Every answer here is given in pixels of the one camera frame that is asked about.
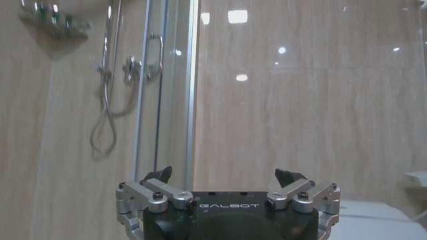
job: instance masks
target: logo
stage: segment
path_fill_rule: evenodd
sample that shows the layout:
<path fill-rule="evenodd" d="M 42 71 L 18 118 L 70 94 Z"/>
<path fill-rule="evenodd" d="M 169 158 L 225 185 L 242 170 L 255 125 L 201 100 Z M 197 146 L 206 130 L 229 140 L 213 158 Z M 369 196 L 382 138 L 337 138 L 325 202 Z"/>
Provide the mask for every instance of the logo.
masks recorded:
<path fill-rule="evenodd" d="M 219 208 L 219 209 L 249 209 L 249 208 L 258 208 L 259 204 L 201 204 L 199 208 L 202 209 L 211 209 L 211 208 Z"/>

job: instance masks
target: beige tile wall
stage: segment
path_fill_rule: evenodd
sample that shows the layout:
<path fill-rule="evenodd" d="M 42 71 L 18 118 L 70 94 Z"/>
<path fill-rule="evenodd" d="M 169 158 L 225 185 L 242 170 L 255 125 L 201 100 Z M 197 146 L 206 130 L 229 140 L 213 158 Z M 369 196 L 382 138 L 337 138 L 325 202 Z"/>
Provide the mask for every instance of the beige tile wall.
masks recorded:
<path fill-rule="evenodd" d="M 418 1 L 203 0 L 202 13 L 195 189 L 277 189 L 282 168 L 420 211 L 400 185 L 427 170 Z"/>
<path fill-rule="evenodd" d="M 101 114 L 97 67 L 102 62 L 107 2 L 82 0 L 70 7 L 86 15 L 93 27 L 85 42 L 63 44 L 57 51 L 31 239 L 127 239 L 125 228 L 117 221 L 115 189 L 121 182 L 134 180 L 137 111 L 115 120 L 118 143 L 111 156 L 94 158 L 90 134 Z M 125 107 L 131 92 L 123 83 L 125 59 L 131 53 L 142 59 L 145 13 L 146 1 L 123 1 L 113 97 L 115 110 Z M 107 124 L 102 132 L 99 143 L 106 146 L 113 139 Z"/>
<path fill-rule="evenodd" d="M 21 21 L 19 12 L 19 1 L 2 3 L 0 238 L 27 240 L 55 43 Z"/>

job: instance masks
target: glass shower door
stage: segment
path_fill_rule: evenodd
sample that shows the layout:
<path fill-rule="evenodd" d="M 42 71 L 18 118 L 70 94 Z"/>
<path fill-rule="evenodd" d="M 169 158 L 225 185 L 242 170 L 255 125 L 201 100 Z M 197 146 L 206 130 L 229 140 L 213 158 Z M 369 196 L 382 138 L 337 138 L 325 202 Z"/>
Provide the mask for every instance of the glass shower door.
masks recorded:
<path fill-rule="evenodd" d="M 161 0 L 149 1 L 149 4 L 135 180 L 173 166 L 170 184 L 186 188 L 193 185 L 199 1 Z"/>

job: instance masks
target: silver bracket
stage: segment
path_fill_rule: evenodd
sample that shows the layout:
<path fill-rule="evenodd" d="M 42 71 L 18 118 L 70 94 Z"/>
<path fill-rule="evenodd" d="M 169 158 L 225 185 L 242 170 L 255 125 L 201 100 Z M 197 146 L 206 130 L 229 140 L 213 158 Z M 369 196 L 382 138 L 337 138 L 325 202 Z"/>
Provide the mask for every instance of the silver bracket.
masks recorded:
<path fill-rule="evenodd" d="M 274 210 L 283 210 L 287 208 L 289 202 L 293 200 L 293 197 L 299 193 L 307 191 L 313 188 L 313 182 L 307 179 L 299 179 L 282 188 L 281 191 L 267 193 L 267 201 Z"/>
<path fill-rule="evenodd" d="M 195 197 L 190 191 L 181 190 L 155 178 L 149 179 L 143 183 L 143 186 L 157 192 L 162 192 L 173 202 L 173 205 L 177 209 L 189 209 L 189 207 L 194 204 Z"/>
<path fill-rule="evenodd" d="M 335 183 L 323 182 L 307 192 L 294 196 L 293 207 L 301 213 L 319 211 L 318 239 L 326 240 L 331 235 L 331 227 L 339 222 L 342 190 Z"/>
<path fill-rule="evenodd" d="M 163 213 L 169 209 L 169 198 L 151 191 L 137 182 L 122 183 L 115 191 L 117 218 L 125 225 L 131 240 L 145 240 L 141 228 L 139 213 L 146 208 L 153 213 Z"/>

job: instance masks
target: shower door handle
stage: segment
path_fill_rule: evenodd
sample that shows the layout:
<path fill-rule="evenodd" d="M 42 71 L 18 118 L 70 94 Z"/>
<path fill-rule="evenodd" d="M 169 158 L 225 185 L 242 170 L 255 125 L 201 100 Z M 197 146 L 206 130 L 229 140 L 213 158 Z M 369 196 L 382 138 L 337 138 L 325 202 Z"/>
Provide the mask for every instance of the shower door handle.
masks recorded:
<path fill-rule="evenodd" d="M 149 65 L 149 74 L 147 74 L 147 80 L 153 80 L 155 77 L 162 75 L 163 73 L 163 53 L 165 53 L 165 42 L 163 37 L 159 34 L 150 33 L 150 40 L 158 40 L 161 44 L 161 51 L 159 51 L 159 62 L 151 63 Z"/>

